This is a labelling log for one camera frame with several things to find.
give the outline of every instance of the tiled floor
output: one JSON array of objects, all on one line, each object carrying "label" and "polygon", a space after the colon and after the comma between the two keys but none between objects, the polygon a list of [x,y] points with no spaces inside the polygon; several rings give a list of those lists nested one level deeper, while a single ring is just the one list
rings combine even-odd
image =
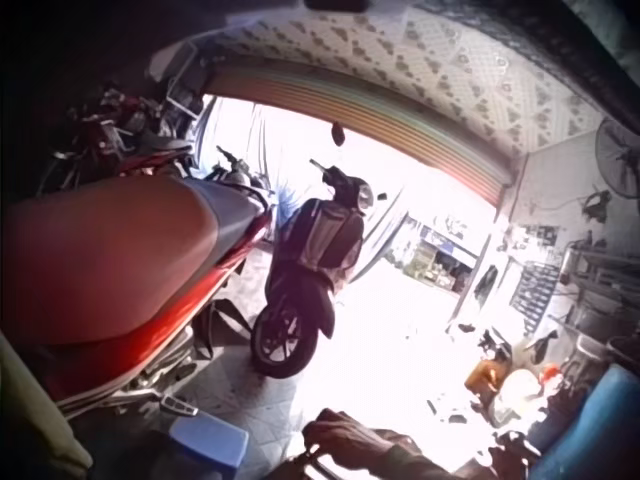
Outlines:
[{"label": "tiled floor", "polygon": [[[254,251],[243,275],[231,279],[221,293],[250,321],[264,305],[269,261],[269,254]],[[225,326],[214,361],[181,394],[203,411],[249,431],[240,480],[262,478],[288,447],[288,454],[300,453],[298,432],[324,407],[408,433],[434,461],[456,468],[475,444],[465,445],[465,431],[438,422],[427,406],[427,399],[443,391],[458,391],[461,377],[456,371],[463,374],[468,368],[443,334],[456,300],[381,261],[338,297],[334,338],[321,338],[311,365],[300,375],[274,380],[256,374],[246,340],[229,335]],[[119,472],[119,478],[137,480],[215,478],[157,433],[167,430],[170,416],[155,413],[143,420],[109,415],[96,412],[77,426],[96,459],[94,478],[113,478],[106,472],[114,468],[135,472]],[[453,459],[452,448],[458,451]]]}]

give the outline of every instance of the blue chair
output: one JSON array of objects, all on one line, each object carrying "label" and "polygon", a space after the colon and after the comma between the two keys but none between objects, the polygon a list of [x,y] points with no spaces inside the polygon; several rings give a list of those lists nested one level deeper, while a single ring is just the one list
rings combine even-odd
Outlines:
[{"label": "blue chair", "polygon": [[179,417],[169,436],[210,464],[223,480],[233,480],[249,442],[245,430],[202,411],[195,417]]}]

